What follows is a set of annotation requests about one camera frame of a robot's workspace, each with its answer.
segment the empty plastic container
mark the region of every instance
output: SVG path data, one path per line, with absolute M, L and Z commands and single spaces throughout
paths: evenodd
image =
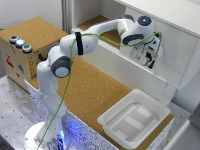
M 133 90 L 97 120 L 122 147 L 136 149 L 169 113 L 169 108 L 149 95 Z

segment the black strap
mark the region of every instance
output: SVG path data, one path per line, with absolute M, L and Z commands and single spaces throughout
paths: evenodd
M 81 33 L 75 32 L 75 35 L 78 47 L 78 55 L 83 55 L 83 43 L 82 43 Z

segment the cork board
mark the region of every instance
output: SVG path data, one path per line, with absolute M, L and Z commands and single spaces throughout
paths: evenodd
M 104 22 L 104 21 L 107 21 L 107 20 L 108 20 L 108 18 L 106 18 L 106 17 L 97 16 L 97 17 L 95 17 L 95 18 L 93 18 L 93 19 L 91 19 L 91 20 L 89 20 L 87 22 L 84 22 L 83 24 L 78 25 L 77 27 L 85 31 L 89 27 L 91 27 L 92 25 L 100 23 L 100 22 Z M 102 36 L 108 38 L 109 40 L 111 40 L 111 41 L 113 41 L 113 42 L 115 42 L 117 44 L 121 44 L 121 38 L 120 38 L 119 33 L 118 33 L 117 30 L 112 30 L 112 31 L 109 31 L 109 32 L 105 32 L 105 33 L 102 34 Z M 100 38 L 100 39 L 102 41 L 112 45 L 113 47 L 115 47 L 117 49 L 120 49 L 120 46 L 117 46 L 117 45 L 115 45 L 113 43 L 110 43 L 105 39 L 102 39 L 102 38 Z
M 35 17 L 0 31 L 0 37 L 9 43 L 9 38 L 17 35 L 30 44 L 34 51 L 60 40 L 67 33 L 43 20 Z
M 58 95 L 60 97 L 64 93 L 67 81 L 68 77 L 58 79 Z M 36 77 L 29 83 L 35 88 L 39 88 Z M 131 92 L 131 89 L 128 87 L 88 64 L 80 57 L 73 57 L 71 81 L 64 99 L 67 108 L 121 150 L 123 148 L 104 133 L 102 126 L 97 122 L 97 118 L 129 92 Z M 136 150 L 145 150 L 172 119 L 173 115 L 169 115 Z

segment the brown box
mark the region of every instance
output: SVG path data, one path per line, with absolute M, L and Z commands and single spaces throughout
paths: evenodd
M 9 38 L 17 35 L 32 46 L 33 51 L 25 54 L 15 45 L 10 44 Z M 36 17 L 0 31 L 0 51 L 6 74 L 27 90 L 27 81 L 37 75 L 38 54 L 46 57 L 53 43 L 66 36 L 67 33 Z

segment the green cable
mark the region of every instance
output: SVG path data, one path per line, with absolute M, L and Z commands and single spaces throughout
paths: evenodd
M 115 45 L 122 46 L 122 47 L 129 47 L 129 46 L 135 46 L 135 45 L 137 45 L 137 44 L 140 44 L 141 42 L 143 42 L 144 40 L 150 38 L 151 36 L 153 36 L 153 35 L 155 35 L 155 34 L 159 34 L 159 35 L 160 35 L 159 46 L 158 46 L 156 55 L 155 55 L 155 57 L 154 57 L 154 61 L 155 61 L 156 58 L 157 58 L 157 55 L 158 55 L 158 51 L 159 51 L 159 49 L 160 49 L 160 45 L 161 45 L 161 39 L 162 39 L 162 34 L 161 34 L 161 32 L 153 33 L 153 34 L 147 36 L 146 38 L 140 40 L 139 42 L 134 43 L 134 44 L 131 44 L 131 45 L 121 45 L 121 44 L 117 44 L 117 43 L 115 43 L 115 42 L 113 42 L 113 41 L 111 41 L 111 40 L 105 38 L 104 36 L 101 36 L 101 35 L 98 35 L 98 34 L 93 34 L 93 33 L 85 33 L 85 34 L 82 34 L 82 36 L 86 36 L 86 35 L 95 35 L 95 36 L 101 37 L 101 38 L 103 38 L 103 39 L 105 39 L 105 40 L 107 40 L 107 41 L 109 41 L 109 42 L 111 42 L 111 43 L 113 43 L 113 44 L 115 44 Z M 68 79 L 67 86 L 66 86 L 66 88 L 65 88 L 63 97 L 62 97 L 62 101 L 61 101 L 61 103 L 60 103 L 60 105 L 59 105 L 59 107 L 58 107 L 58 110 L 56 111 L 55 115 L 53 116 L 53 118 L 52 118 L 52 120 L 51 120 L 49 126 L 47 127 L 47 129 L 46 129 L 46 131 L 45 131 L 45 133 L 44 133 L 44 135 L 43 135 L 43 137 L 42 137 L 42 140 L 41 140 L 41 142 L 40 142 L 38 148 L 39 148 L 40 145 L 42 144 L 42 142 L 43 142 L 43 140 L 44 140 L 44 137 L 45 137 L 47 131 L 49 130 L 49 128 L 50 128 L 52 122 L 54 121 L 54 119 L 55 119 L 56 115 L 58 114 L 58 112 L 59 112 L 59 110 L 60 110 L 60 107 L 61 107 L 61 105 L 62 105 L 62 103 L 63 103 L 63 101 L 64 101 L 64 98 L 65 98 L 65 95 L 66 95 L 66 92 L 67 92 L 67 89 L 68 89 L 68 86 L 69 86 L 69 83 L 70 83 L 70 79 L 71 79 L 71 71 L 72 71 L 72 51 L 73 51 L 73 47 L 74 47 L 75 41 L 76 41 L 76 38 L 74 39 L 74 41 L 73 41 L 73 43 L 72 43 L 72 47 L 71 47 L 69 79 Z

